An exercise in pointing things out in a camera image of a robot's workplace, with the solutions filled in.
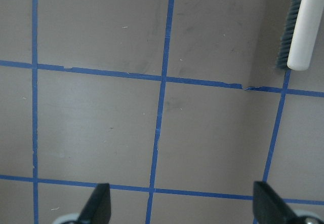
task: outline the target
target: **white brush handle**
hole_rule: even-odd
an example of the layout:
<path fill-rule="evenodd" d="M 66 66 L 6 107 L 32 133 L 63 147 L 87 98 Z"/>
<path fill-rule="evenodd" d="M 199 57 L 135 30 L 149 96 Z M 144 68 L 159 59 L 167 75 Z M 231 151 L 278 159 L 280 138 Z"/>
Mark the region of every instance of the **white brush handle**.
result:
<path fill-rule="evenodd" d="M 298 12 L 287 66 L 306 70 L 312 57 L 324 8 L 324 0 L 302 0 Z"/>

